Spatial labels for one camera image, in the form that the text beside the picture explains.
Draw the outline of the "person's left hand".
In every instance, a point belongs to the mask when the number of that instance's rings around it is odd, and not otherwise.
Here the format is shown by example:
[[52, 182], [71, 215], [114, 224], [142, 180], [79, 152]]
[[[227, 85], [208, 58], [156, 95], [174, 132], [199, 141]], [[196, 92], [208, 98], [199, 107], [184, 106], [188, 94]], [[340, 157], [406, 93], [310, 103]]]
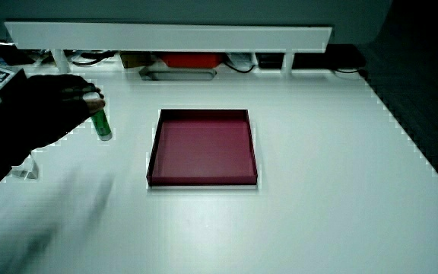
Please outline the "person's left hand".
[[0, 145], [31, 151], [57, 142], [106, 102], [95, 84], [77, 75], [34, 75], [3, 91]]

